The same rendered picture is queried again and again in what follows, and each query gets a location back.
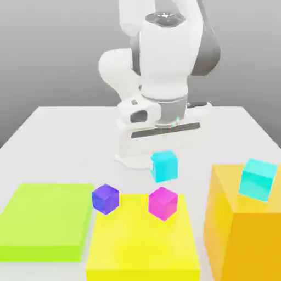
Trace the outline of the small cyan cube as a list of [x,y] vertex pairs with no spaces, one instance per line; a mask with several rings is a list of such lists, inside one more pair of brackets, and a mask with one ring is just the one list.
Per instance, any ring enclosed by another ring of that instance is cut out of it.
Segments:
[[250,158],[240,180],[239,194],[268,202],[278,165]]
[[172,150],[156,152],[151,160],[151,174],[156,183],[178,178],[178,159]]

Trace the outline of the large yellow box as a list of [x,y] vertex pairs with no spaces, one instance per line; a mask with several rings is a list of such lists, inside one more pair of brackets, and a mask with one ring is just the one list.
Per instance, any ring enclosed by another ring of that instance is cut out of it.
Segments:
[[108,215],[97,212],[87,281],[199,281],[200,263],[186,199],[166,221],[148,211],[148,195],[122,194]]

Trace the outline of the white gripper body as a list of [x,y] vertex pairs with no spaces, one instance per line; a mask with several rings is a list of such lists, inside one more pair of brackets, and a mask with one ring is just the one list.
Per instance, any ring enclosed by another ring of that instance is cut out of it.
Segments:
[[205,119],[212,109],[210,102],[188,102],[185,116],[181,121],[171,125],[159,125],[131,133],[131,139],[143,139],[151,136],[174,136],[179,143],[184,143],[189,138],[199,138],[204,133]]

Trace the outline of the small magenta cube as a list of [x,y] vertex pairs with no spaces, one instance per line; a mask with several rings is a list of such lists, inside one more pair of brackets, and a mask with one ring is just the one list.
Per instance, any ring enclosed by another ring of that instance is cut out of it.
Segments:
[[148,211],[150,214],[165,221],[177,211],[178,195],[160,187],[149,195]]

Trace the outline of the large lime green box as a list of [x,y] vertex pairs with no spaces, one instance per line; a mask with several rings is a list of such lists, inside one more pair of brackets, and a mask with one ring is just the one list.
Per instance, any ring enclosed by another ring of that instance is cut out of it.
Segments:
[[80,262],[92,184],[21,184],[0,213],[0,262]]

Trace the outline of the large orange box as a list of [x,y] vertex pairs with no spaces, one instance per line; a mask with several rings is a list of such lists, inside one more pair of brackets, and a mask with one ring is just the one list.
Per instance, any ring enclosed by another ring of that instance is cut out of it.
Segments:
[[215,281],[281,281],[281,165],[268,202],[238,193],[243,165],[213,165],[204,242]]

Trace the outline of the small purple cube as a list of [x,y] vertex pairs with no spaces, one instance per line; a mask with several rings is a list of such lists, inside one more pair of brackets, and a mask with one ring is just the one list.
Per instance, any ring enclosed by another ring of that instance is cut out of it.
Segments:
[[108,215],[119,207],[119,191],[104,184],[92,192],[92,205],[99,212]]

